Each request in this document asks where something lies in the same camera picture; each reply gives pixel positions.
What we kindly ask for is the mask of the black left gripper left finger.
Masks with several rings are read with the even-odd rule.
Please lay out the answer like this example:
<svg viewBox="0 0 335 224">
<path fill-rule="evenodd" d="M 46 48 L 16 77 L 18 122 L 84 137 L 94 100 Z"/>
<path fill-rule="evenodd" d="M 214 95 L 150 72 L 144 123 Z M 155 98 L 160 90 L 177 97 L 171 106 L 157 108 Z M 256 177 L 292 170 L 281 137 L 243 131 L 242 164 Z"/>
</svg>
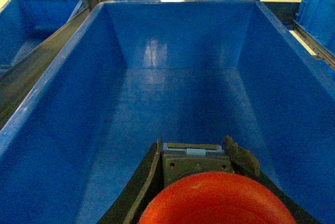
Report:
<svg viewBox="0 0 335 224">
<path fill-rule="evenodd" d="M 98 223 L 138 223 L 147 205 L 163 190 L 162 138 L 153 143 L 133 176 Z"/>
</svg>

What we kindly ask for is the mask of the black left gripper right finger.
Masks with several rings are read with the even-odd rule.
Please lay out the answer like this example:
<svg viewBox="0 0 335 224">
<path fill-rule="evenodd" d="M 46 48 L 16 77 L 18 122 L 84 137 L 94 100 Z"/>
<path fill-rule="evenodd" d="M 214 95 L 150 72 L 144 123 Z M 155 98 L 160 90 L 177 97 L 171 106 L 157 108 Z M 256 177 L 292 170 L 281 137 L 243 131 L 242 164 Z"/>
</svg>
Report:
<svg viewBox="0 0 335 224">
<path fill-rule="evenodd" d="M 261 171 L 260 163 L 251 151 L 239 146 L 229 135 L 223 138 L 222 145 L 224 153 L 230 158 L 234 172 L 260 183 L 271 191 L 287 208 L 296 223 L 319 223 Z"/>
</svg>

